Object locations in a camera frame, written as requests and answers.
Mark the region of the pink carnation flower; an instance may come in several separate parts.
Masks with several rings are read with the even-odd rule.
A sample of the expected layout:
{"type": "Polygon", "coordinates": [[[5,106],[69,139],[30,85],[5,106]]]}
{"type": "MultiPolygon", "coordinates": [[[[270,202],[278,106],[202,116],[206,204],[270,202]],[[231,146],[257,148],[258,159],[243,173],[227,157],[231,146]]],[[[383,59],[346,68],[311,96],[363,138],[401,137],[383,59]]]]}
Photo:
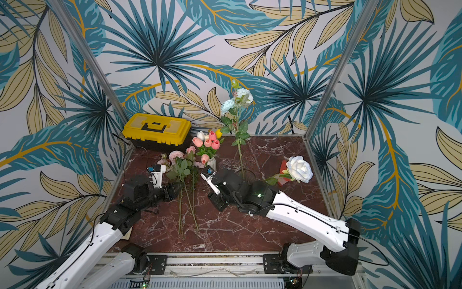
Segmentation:
{"type": "Polygon", "coordinates": [[[200,168],[200,169],[203,169],[203,168],[205,167],[204,164],[203,164],[202,162],[197,162],[197,161],[194,162],[194,166],[196,166],[196,167],[198,167],[198,168],[200,168]]]}

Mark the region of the magenta rose stem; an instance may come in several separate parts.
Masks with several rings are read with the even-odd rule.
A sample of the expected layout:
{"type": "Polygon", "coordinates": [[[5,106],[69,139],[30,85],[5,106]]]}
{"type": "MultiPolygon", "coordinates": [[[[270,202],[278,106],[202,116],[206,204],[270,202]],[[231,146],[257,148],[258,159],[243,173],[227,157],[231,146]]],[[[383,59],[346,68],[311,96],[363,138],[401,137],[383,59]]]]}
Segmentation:
{"type": "Polygon", "coordinates": [[[185,152],[185,160],[188,164],[187,169],[189,170],[189,174],[186,174],[186,180],[188,185],[188,200],[190,205],[194,206],[194,197],[195,197],[195,189],[196,189],[196,147],[190,146],[186,149],[185,152]]]}

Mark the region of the light pink peony bunch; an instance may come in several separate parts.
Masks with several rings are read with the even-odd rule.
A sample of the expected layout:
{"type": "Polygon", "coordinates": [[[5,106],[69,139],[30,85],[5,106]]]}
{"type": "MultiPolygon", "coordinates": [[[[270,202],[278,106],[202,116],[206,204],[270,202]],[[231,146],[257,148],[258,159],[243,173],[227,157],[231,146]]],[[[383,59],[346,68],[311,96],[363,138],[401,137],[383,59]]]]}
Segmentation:
{"type": "Polygon", "coordinates": [[[161,155],[161,159],[157,162],[158,165],[166,166],[166,170],[170,167],[170,160],[166,154],[161,155]]]}

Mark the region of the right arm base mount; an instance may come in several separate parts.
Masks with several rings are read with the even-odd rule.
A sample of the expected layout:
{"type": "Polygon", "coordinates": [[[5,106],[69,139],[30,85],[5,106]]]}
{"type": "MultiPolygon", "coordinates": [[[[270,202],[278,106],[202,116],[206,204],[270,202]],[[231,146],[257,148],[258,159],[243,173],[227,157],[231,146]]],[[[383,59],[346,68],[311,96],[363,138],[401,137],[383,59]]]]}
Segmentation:
{"type": "Polygon", "coordinates": [[[265,274],[308,274],[313,272],[312,265],[296,267],[287,261],[282,260],[279,254],[264,254],[263,269],[265,274]]]}

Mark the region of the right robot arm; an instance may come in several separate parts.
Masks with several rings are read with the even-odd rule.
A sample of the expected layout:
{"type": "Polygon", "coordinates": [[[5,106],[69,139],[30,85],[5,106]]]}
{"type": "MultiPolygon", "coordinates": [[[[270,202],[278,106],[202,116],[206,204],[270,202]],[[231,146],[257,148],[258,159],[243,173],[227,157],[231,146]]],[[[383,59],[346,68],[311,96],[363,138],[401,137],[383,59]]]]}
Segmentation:
{"type": "Polygon", "coordinates": [[[234,206],[243,214],[285,223],[314,238],[303,244],[286,243],[277,255],[264,255],[265,273],[310,273],[314,265],[326,265],[346,276],[356,274],[358,221],[328,217],[264,181],[248,183],[227,169],[216,172],[208,166],[202,170],[201,177],[212,189],[208,198],[218,211],[234,206]]]}

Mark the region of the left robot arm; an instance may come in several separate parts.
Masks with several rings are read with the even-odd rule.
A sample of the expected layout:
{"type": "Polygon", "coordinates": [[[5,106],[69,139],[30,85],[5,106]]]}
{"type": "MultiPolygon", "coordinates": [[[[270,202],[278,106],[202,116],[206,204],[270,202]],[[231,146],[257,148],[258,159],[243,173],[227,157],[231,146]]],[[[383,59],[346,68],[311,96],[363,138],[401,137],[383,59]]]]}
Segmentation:
{"type": "Polygon", "coordinates": [[[141,219],[142,212],[162,202],[171,202],[181,191],[179,183],[163,184],[160,177],[138,176],[122,187],[121,199],[99,219],[87,239],[37,288],[107,289],[129,273],[145,274],[149,258],[145,249],[130,244],[96,273],[94,266],[141,219]]]}

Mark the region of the pink peony spray stem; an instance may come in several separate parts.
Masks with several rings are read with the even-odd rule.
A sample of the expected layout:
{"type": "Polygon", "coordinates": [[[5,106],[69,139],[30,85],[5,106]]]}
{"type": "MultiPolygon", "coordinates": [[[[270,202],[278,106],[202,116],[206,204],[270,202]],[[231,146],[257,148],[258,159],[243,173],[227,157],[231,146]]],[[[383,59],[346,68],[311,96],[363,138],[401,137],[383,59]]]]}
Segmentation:
{"type": "MultiPolygon", "coordinates": [[[[189,174],[187,169],[187,162],[185,160],[185,152],[173,151],[167,155],[170,160],[170,167],[166,170],[166,177],[169,181],[174,183],[182,183],[184,185],[182,192],[178,196],[178,211],[179,211],[179,220],[178,220],[178,233],[181,237],[185,234],[185,221],[186,213],[190,213],[193,220],[194,230],[199,231],[199,226],[196,219],[196,190],[194,197],[194,206],[190,205],[188,200],[188,185],[186,180],[186,174],[189,174]]],[[[199,168],[196,167],[196,189],[197,189],[197,177],[198,177],[199,168]]]]}

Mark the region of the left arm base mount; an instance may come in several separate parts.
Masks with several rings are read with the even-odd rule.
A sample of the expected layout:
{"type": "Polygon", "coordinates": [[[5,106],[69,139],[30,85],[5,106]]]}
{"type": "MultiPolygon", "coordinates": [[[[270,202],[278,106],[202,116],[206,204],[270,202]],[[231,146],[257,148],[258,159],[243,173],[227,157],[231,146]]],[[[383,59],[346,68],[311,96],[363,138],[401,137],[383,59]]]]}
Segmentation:
{"type": "Polygon", "coordinates": [[[125,275],[163,275],[167,265],[167,255],[146,255],[133,257],[115,257],[119,263],[115,268],[121,268],[125,275]]]}

